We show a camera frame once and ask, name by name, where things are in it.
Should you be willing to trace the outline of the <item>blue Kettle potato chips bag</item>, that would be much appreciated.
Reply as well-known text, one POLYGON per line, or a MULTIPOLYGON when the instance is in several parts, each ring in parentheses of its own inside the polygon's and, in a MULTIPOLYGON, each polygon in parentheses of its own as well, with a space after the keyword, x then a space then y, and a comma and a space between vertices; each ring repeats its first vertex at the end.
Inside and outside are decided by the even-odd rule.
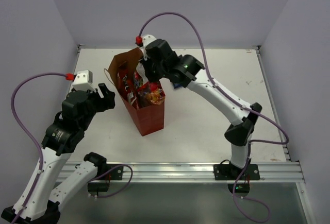
POLYGON ((172 83, 173 89, 177 90, 182 87, 180 83, 172 83))

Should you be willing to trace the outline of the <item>red patterned snack bag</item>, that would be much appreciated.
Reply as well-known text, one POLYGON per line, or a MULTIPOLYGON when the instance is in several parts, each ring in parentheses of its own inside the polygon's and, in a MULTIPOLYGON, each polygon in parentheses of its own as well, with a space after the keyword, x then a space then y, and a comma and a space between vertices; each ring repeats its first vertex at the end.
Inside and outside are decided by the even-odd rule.
POLYGON ((142 63, 138 63, 133 74, 134 86, 142 107, 161 105, 166 95, 159 81, 149 82, 142 63))

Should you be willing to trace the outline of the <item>red brown paper bag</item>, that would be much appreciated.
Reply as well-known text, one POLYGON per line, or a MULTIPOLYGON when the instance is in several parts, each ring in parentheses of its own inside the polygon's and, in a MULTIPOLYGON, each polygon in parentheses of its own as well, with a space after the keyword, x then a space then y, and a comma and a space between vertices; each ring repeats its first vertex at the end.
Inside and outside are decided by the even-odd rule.
MULTIPOLYGON (((140 49, 135 48, 127 52, 117 54, 113 57, 107 72, 109 80, 113 83, 118 91, 117 74, 118 68, 124 62, 127 62, 129 79, 133 82, 133 74, 137 64, 142 60, 143 54, 140 49)), ((142 136, 151 134, 164 128, 164 103, 161 105, 142 107, 140 105, 139 97, 136 92, 138 100, 138 108, 132 107, 119 93, 123 104, 129 112, 134 124, 142 136)))

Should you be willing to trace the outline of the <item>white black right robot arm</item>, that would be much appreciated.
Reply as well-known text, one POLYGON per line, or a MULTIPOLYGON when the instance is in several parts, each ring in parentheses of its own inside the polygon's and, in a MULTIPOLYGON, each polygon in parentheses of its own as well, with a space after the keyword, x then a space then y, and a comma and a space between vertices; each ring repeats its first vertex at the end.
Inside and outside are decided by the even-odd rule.
POLYGON ((248 173, 248 142, 258 119, 256 114, 245 108, 260 112, 261 105, 251 105, 227 88, 218 90, 222 85, 215 79, 208 78, 202 62, 192 55, 177 55, 166 40, 145 35, 138 37, 136 43, 143 52, 141 63, 150 82, 166 78, 171 83, 179 84, 199 94, 228 119, 230 126, 224 136, 230 142, 232 150, 229 172, 236 179, 243 178, 248 173))

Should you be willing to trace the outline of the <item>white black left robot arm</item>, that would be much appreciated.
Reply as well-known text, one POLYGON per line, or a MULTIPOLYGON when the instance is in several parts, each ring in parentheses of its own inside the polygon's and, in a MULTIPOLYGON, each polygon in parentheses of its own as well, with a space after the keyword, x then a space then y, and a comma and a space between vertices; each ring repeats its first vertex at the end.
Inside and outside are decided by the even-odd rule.
POLYGON ((104 83, 96 91, 73 88, 62 102, 62 110, 47 128, 41 143, 42 159, 37 164, 25 191, 1 217, 9 223, 57 223, 69 199, 93 178, 107 173, 106 158, 91 152, 60 185, 56 180, 84 138, 95 114, 115 107, 115 93, 104 83))

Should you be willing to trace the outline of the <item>red Doritos chip bag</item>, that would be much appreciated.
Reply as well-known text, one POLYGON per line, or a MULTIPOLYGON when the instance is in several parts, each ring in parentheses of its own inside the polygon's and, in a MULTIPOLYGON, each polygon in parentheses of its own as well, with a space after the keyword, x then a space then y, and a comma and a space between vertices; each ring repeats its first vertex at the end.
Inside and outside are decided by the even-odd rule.
POLYGON ((121 64, 117 74, 118 91, 121 96, 134 108, 138 108, 138 100, 135 88, 131 79, 129 79, 127 62, 121 64))

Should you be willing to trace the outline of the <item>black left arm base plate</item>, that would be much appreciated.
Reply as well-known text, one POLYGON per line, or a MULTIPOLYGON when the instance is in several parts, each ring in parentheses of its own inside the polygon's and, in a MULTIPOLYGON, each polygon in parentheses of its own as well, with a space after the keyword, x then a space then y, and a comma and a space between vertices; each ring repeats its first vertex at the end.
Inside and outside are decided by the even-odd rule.
POLYGON ((122 180, 123 164, 104 164, 97 170, 96 176, 90 180, 122 180))

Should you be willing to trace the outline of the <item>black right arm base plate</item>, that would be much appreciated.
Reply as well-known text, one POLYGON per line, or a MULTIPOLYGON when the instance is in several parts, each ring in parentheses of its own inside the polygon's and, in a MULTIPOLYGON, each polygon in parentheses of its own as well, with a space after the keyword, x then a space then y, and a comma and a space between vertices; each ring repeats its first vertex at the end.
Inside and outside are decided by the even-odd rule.
MULTIPOLYGON (((219 164, 213 165, 213 174, 215 180, 236 180, 243 171, 234 166, 229 160, 224 160, 219 164)), ((249 161, 247 169, 244 171, 240 180, 260 180, 259 168, 257 164, 251 164, 249 161)))

